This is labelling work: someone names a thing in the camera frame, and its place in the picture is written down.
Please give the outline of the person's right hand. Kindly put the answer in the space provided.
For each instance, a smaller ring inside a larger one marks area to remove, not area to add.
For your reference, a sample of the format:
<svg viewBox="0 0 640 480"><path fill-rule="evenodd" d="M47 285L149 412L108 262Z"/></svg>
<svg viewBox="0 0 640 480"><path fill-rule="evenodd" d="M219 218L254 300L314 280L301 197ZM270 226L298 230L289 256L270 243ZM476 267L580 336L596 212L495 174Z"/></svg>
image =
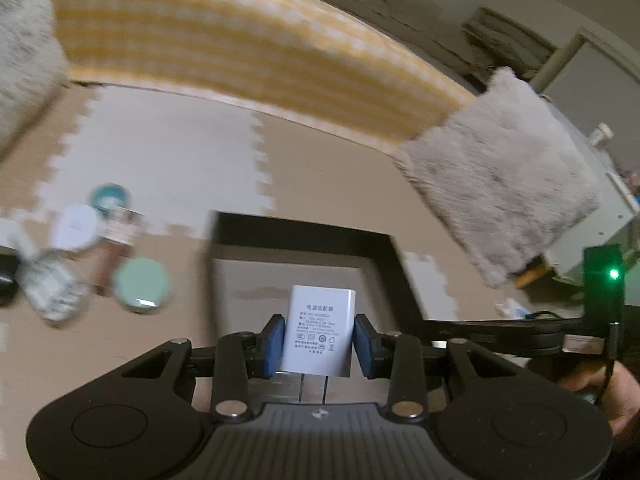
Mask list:
<svg viewBox="0 0 640 480"><path fill-rule="evenodd" d="M558 385L571 392L605 384L605 364L586 361L558 381ZM623 364L616 362L601 398L601 410L611 427L614 448L623 451L639 441L639 383Z"/></svg>

